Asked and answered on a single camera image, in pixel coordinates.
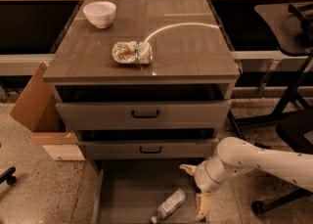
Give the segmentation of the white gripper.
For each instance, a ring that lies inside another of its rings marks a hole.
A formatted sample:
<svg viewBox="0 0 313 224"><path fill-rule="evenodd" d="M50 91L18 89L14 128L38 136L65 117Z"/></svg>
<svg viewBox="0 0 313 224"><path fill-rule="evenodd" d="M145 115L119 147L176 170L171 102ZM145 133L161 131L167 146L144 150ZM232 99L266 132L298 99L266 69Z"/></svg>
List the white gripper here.
<svg viewBox="0 0 313 224"><path fill-rule="evenodd" d="M180 164L179 168L189 175L195 175L195 182L202 193L196 193L196 220L203 220L208 214L213 194L223 183L225 169L222 163L213 160L205 160L198 166L190 164Z"/></svg>

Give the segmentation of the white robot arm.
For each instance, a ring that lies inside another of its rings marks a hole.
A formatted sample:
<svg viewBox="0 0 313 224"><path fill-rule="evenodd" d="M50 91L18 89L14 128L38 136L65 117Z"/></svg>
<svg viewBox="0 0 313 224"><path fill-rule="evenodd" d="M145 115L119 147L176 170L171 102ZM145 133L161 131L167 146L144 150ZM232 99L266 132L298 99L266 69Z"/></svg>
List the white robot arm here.
<svg viewBox="0 0 313 224"><path fill-rule="evenodd" d="M198 165L181 164L180 169L193 176L197 187L196 220L209 212L213 194L235 176L259 169L295 186L313 192L313 156L258 148L237 137L222 139L214 154Z"/></svg>

